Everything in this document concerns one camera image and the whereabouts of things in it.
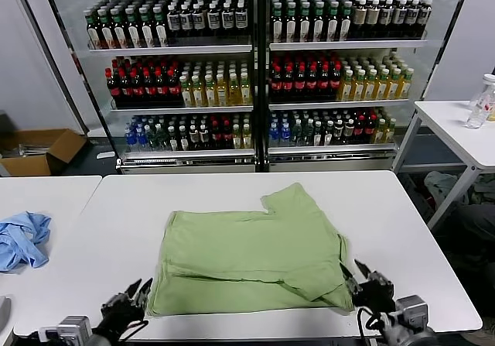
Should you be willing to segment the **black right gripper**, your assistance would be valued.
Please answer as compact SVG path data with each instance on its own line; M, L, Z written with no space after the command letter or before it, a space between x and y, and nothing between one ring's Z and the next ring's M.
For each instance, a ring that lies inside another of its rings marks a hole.
M355 307L367 307L372 313L390 313L395 311L394 284L381 272L373 271L359 260L354 260L361 274L367 279L358 283L348 268L340 263L340 268L350 291Z

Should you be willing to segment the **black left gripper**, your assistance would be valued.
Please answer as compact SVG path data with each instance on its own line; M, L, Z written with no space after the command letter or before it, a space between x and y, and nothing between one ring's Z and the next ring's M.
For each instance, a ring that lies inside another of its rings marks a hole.
M140 323L144 320L144 310L152 287L153 278L147 280L140 288L142 279L132 283L125 293L113 295L101 306L102 321L104 329L128 329L131 324Z

